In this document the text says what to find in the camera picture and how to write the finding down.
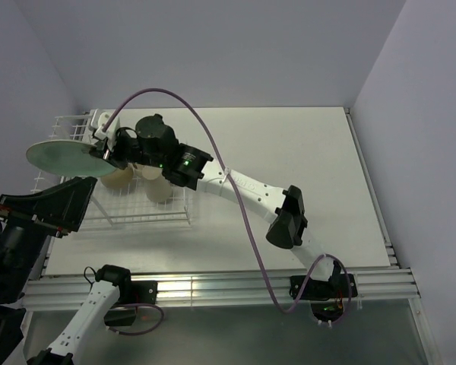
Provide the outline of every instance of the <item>paper cup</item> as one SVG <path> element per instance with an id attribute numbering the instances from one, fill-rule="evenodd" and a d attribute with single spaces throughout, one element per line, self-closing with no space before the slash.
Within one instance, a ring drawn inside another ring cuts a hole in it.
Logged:
<path id="1" fill-rule="evenodd" d="M 100 177 L 101 183 L 109 189 L 121 189 L 127 186 L 134 177 L 134 170 L 127 167 L 124 170 L 117 169 L 108 175 Z"/>
<path id="2" fill-rule="evenodd" d="M 138 177 L 143 177 L 142 176 L 142 169 L 144 168 L 144 165 L 139 165 L 138 163 L 131 163 L 130 164 L 131 168 L 134 169 L 134 174 Z"/>
<path id="3" fill-rule="evenodd" d="M 141 169 L 141 176 L 144 179 L 145 194 L 151 202 L 163 203 L 173 195 L 169 181 L 162 176 L 162 169 L 144 166 Z"/>

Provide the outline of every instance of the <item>gray wall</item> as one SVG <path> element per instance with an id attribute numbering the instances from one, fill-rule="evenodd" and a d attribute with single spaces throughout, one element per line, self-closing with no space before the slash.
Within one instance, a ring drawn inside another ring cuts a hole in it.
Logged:
<path id="1" fill-rule="evenodd" d="M 12 0 L 0 0 L 0 195 L 27 194 L 37 170 L 25 151 L 46 139 L 54 116 L 74 112 L 44 48 Z"/>
<path id="2" fill-rule="evenodd" d="M 409 0 L 352 110 L 398 257 L 456 363 L 456 0 Z"/>
<path id="3" fill-rule="evenodd" d="M 404 0 L 16 2 L 71 92 L 112 108 L 143 87 L 195 106 L 351 106 Z"/>

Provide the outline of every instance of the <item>white table surface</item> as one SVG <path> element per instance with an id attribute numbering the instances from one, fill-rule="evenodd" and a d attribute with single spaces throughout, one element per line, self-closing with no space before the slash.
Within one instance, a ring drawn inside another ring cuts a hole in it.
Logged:
<path id="1" fill-rule="evenodd" d="M 335 108 L 209 108 L 198 110 L 227 166 L 264 183 L 301 188 L 309 230 L 325 252 L 351 268 L 389 266 L 384 240 L 344 110 Z M 127 109 L 122 126 L 159 113 L 177 138 L 214 156 L 186 109 Z M 48 275 L 82 274 L 87 265 L 132 272 L 257 270 L 239 207 L 193 192 L 192 225 L 125 227 L 54 240 Z M 268 225 L 249 214 L 268 269 L 301 268 L 290 252 L 266 241 Z"/>

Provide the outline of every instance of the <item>light green plate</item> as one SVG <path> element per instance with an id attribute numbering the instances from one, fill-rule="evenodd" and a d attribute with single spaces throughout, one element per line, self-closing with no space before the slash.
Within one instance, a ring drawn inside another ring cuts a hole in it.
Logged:
<path id="1" fill-rule="evenodd" d="M 92 147 L 80 141 L 57 139 L 33 144 L 25 155 L 35 167 L 60 176 L 101 177 L 115 171 L 115 167 L 88 153 Z"/>

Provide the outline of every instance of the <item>wire basket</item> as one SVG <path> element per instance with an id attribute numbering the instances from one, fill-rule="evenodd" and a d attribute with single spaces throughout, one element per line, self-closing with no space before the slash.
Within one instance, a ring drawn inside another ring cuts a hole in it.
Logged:
<path id="1" fill-rule="evenodd" d="M 56 117 L 49 139 L 73 139 L 91 143 L 91 132 L 87 129 L 90 114 L 82 116 Z M 32 193 L 43 191 L 68 178 L 40 171 L 34 179 Z M 145 180 L 134 175 L 132 181 L 122 189 L 108 189 L 100 181 L 90 199 L 81 230 L 105 229 L 122 224 L 146 224 L 185 222 L 190 224 L 189 190 L 172 186 L 173 193 L 165 202 L 151 202 L 144 191 Z"/>

